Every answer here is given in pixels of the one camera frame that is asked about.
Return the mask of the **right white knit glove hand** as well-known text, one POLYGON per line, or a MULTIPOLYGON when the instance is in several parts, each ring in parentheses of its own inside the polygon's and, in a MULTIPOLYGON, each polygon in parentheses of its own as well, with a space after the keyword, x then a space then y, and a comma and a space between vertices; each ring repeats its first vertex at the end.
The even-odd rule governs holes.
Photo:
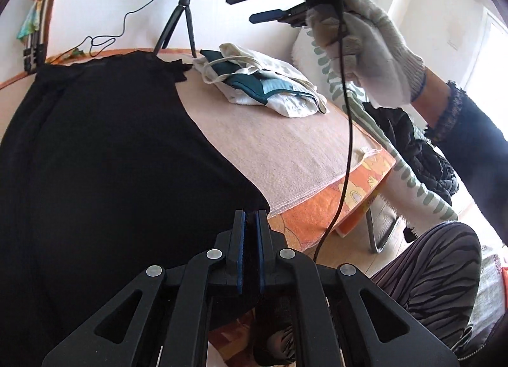
POLYGON ((342 18, 319 5, 306 23, 332 69, 363 88, 369 100, 399 108, 416 100, 426 84, 426 67, 405 43, 392 19, 372 0, 344 0, 342 18))

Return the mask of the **right forearm dark sleeve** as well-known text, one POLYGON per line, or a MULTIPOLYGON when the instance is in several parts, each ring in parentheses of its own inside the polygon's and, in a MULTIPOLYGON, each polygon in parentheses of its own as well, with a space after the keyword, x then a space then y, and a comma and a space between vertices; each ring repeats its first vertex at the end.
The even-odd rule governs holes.
POLYGON ((507 243, 507 141, 491 119, 452 81, 427 69, 411 105, 426 136, 450 162, 482 215, 507 243))

